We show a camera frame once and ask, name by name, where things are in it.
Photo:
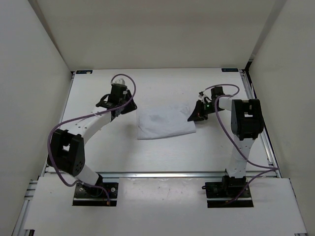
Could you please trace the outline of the white skirt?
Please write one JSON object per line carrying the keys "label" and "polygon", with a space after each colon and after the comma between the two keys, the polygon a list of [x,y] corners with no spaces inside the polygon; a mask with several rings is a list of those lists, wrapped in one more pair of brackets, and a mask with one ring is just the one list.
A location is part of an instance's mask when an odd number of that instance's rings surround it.
{"label": "white skirt", "polygon": [[144,107],[137,110],[137,139],[154,140],[196,132],[187,101],[168,105]]}

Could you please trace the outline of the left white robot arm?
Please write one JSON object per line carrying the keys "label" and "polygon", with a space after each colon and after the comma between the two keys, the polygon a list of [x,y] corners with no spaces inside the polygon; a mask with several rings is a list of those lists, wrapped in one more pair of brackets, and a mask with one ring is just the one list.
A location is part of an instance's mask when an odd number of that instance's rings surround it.
{"label": "left white robot arm", "polygon": [[66,186],[72,187],[75,183],[66,182],[61,172],[75,178],[75,182],[85,183],[91,196],[102,194],[103,184],[98,181],[98,174],[85,164],[85,144],[116,117],[136,110],[134,95],[124,80],[118,79],[111,84],[111,92],[100,99],[89,115],[62,122],[75,122],[70,129],[62,130],[60,125],[53,128],[48,138],[47,163]]}

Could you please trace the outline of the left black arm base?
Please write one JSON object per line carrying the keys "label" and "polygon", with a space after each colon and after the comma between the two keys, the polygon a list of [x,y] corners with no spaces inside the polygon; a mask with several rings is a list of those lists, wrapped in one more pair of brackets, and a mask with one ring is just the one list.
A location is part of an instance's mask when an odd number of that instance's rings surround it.
{"label": "left black arm base", "polygon": [[73,206],[78,207],[115,207],[118,197],[118,182],[102,181],[102,187],[106,190],[109,196],[107,200],[106,193],[99,188],[90,188],[81,183],[77,183],[73,195]]}

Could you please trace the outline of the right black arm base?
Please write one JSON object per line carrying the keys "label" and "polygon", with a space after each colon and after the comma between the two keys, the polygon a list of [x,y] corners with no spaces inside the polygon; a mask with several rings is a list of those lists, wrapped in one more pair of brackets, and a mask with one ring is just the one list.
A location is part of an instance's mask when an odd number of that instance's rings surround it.
{"label": "right black arm base", "polygon": [[246,177],[223,176],[220,182],[206,182],[202,187],[207,197],[207,208],[254,207]]}

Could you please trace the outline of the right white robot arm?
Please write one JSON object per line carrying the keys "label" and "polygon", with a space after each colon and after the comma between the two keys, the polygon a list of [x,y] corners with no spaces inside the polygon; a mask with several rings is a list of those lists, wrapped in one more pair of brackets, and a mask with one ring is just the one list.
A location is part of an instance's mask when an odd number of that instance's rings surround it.
{"label": "right white robot arm", "polygon": [[[229,135],[219,117],[219,111],[224,110],[231,112],[230,126],[233,136]],[[233,144],[231,158],[226,169],[227,175],[230,178],[243,178],[246,175],[247,164],[266,169],[266,166],[249,160],[251,148],[264,129],[259,99],[238,99],[224,94],[223,88],[216,86],[211,88],[211,98],[203,91],[199,93],[199,100],[188,121],[204,121],[212,113],[216,114],[223,131]]]}

